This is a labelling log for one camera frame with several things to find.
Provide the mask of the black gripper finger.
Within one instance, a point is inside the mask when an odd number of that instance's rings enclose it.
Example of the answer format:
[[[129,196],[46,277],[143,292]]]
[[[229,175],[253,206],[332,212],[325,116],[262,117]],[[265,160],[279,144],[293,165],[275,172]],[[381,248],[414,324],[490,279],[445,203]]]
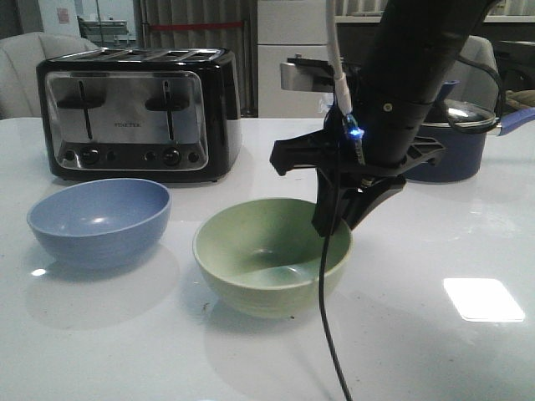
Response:
[[[316,169],[317,195],[312,224],[320,237],[333,234],[344,223],[342,180],[338,170]]]
[[[372,185],[346,189],[341,197],[340,218],[351,229],[382,202],[401,192],[405,177],[387,177],[374,181]]]

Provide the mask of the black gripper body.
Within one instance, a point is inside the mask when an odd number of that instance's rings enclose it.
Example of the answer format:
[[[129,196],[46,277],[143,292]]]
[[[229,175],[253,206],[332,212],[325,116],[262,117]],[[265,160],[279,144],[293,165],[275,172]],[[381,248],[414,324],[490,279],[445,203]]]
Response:
[[[270,162],[279,175],[316,170],[319,196],[333,191],[336,182],[342,196],[392,196],[405,186],[405,172],[435,164],[444,154],[438,140],[416,134],[427,110],[364,107],[353,121],[334,109],[322,129],[276,141]]]

